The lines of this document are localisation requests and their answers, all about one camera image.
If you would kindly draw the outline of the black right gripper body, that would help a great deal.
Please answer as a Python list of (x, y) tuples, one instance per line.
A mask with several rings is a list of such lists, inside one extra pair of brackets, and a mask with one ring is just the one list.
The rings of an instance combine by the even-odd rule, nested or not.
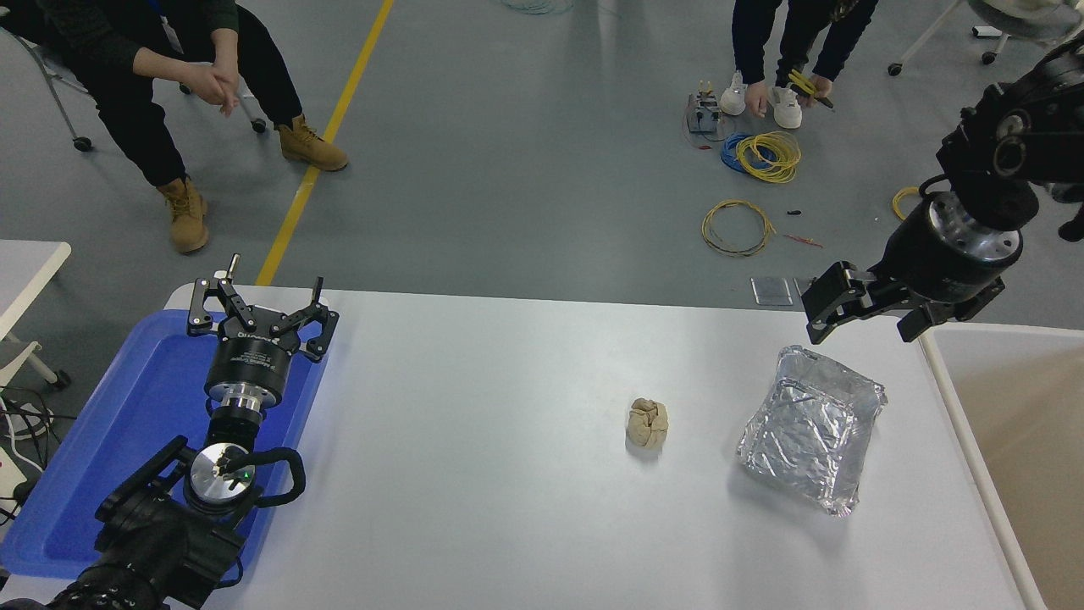
[(996, 231), (942, 219), (907, 216), (883, 247), (877, 273), (934, 302), (964, 302), (1017, 262), (1017, 231)]

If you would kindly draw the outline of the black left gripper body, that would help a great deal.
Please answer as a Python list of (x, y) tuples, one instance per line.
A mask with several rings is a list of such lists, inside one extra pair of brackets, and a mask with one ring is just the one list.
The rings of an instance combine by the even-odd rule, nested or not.
[(271, 325), (247, 330), (240, 317), (225, 317), (218, 324), (219, 342), (214, 352), (205, 393), (214, 401), (224, 401), (229, 390), (241, 385), (256, 387), (261, 401), (281, 401), (291, 371), (291, 359), (299, 350), (297, 330), (271, 336)]

